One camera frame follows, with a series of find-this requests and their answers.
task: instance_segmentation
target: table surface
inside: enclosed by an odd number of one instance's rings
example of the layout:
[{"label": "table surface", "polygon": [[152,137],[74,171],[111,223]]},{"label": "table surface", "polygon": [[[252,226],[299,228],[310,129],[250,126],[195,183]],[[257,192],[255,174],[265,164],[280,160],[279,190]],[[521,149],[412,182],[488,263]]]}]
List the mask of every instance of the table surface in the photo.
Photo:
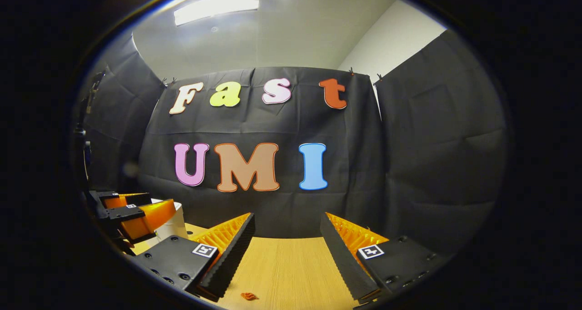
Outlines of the table surface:
[{"label": "table surface", "polygon": [[[186,224],[195,236],[202,227]],[[140,254],[150,248],[137,243]],[[241,293],[253,293],[259,299],[247,301]],[[241,264],[217,304],[233,310],[351,310],[358,302],[351,298],[341,279],[323,237],[261,238],[253,237]]]}]

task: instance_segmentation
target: blue letter i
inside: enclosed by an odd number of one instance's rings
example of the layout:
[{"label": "blue letter i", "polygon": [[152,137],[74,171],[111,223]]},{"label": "blue letter i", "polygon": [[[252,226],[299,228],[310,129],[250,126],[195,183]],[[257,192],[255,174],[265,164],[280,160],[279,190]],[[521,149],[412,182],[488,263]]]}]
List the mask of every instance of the blue letter i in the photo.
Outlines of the blue letter i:
[{"label": "blue letter i", "polygon": [[303,153],[305,175],[299,183],[302,190],[321,190],[327,187],[324,179],[323,154],[326,145],[321,143],[306,143],[299,146],[299,152]]}]

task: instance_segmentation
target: white cup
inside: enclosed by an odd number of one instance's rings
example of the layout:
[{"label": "white cup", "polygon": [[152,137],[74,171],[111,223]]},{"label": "white cup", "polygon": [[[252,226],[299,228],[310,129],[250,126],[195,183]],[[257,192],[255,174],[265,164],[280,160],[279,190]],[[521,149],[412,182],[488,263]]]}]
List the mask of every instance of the white cup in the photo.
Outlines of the white cup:
[{"label": "white cup", "polygon": [[[156,200],[152,199],[152,203],[162,202],[163,200]],[[182,206],[178,202],[174,202],[174,206],[176,207],[176,213],[174,216],[164,223],[160,228],[156,229],[156,237],[150,238],[147,240],[147,244],[152,247],[159,242],[162,242],[164,239],[171,235],[177,235],[179,237],[188,238],[188,233],[186,232],[186,225],[184,223],[184,211]]]}]

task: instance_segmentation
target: screw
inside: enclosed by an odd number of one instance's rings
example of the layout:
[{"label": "screw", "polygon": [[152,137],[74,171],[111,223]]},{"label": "screw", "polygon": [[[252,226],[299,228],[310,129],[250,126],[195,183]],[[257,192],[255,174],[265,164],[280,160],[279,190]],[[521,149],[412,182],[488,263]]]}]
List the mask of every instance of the screw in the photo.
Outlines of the screw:
[{"label": "screw", "polygon": [[399,278],[400,278],[399,275],[391,275],[390,277],[388,277],[388,279],[386,279],[386,284],[394,283]]}]

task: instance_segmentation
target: white wall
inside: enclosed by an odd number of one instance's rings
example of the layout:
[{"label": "white wall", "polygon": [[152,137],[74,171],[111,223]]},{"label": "white wall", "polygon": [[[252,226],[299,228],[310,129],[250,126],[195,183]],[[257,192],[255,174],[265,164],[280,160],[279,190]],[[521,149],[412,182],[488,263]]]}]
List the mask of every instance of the white wall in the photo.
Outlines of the white wall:
[{"label": "white wall", "polygon": [[364,34],[339,70],[370,76],[372,83],[447,30],[414,7],[396,0]]}]

